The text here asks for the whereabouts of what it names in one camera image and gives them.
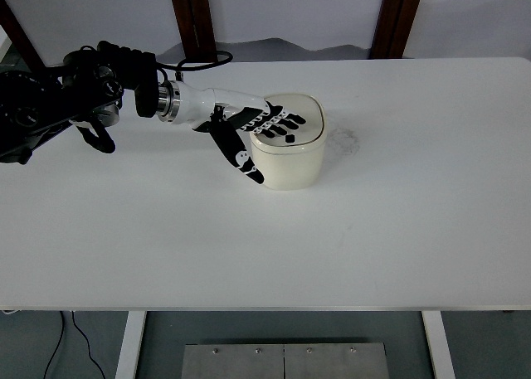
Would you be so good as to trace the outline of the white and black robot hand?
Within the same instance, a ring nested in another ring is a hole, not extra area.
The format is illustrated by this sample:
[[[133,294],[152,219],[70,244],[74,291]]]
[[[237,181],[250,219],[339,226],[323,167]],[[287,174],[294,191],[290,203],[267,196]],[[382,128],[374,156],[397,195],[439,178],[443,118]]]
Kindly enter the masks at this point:
[[[306,123],[300,115],[260,96],[220,89],[197,90],[183,82],[178,82],[177,87],[176,122],[210,134],[225,159],[259,184],[264,182],[264,176],[253,163],[238,132],[275,138]]]

